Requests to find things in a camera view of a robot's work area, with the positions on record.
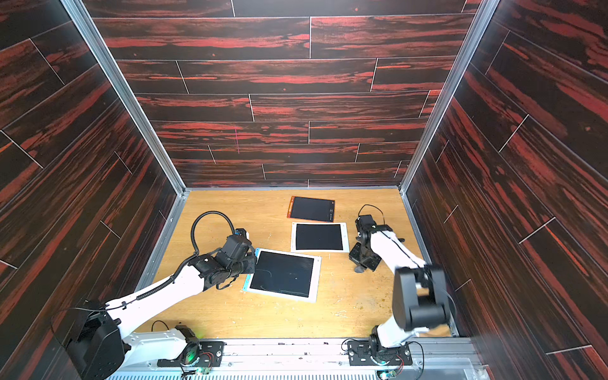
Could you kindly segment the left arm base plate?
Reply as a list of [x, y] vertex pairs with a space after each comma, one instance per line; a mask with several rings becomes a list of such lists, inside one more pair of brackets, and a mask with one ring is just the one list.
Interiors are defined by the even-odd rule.
[[212, 368], [219, 367], [223, 359], [226, 343], [221, 340], [201, 340], [188, 342], [176, 359], [159, 359], [160, 368]]

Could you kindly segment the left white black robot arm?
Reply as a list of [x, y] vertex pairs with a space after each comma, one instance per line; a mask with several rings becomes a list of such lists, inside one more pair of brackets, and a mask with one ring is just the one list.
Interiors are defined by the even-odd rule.
[[188, 345], [182, 331], [137, 337], [135, 330], [185, 299], [227, 288], [240, 275], [253, 274], [256, 262], [248, 233], [239, 229], [223, 247], [188, 257], [157, 283], [119, 299], [76, 307], [63, 348], [82, 379], [106, 379], [129, 364], [175, 359]]

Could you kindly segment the blue-edged white drawing tablet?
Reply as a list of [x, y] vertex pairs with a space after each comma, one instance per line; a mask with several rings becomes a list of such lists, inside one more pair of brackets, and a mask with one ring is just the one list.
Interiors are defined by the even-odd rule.
[[321, 257], [257, 249], [256, 268], [242, 288], [248, 293], [315, 303], [321, 275]]

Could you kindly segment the red drawing tablet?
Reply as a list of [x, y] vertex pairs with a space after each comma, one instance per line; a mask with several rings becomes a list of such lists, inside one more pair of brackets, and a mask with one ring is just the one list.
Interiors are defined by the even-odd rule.
[[288, 218], [332, 223], [335, 214], [335, 201], [293, 196], [288, 208]]

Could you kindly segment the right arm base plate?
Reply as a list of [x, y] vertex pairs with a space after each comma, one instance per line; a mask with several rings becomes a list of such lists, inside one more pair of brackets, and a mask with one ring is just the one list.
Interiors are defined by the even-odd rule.
[[376, 341], [346, 339], [340, 347], [351, 366], [407, 367], [413, 364], [411, 352], [405, 346], [384, 348]]

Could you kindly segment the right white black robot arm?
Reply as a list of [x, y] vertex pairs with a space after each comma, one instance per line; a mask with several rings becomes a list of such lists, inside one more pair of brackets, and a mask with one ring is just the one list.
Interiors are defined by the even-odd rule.
[[375, 271], [384, 263], [394, 275], [391, 317], [372, 329], [373, 354], [390, 352], [407, 340], [451, 320], [451, 298], [443, 269], [415, 256], [386, 224], [371, 215], [356, 219], [356, 244], [349, 253], [355, 272]]

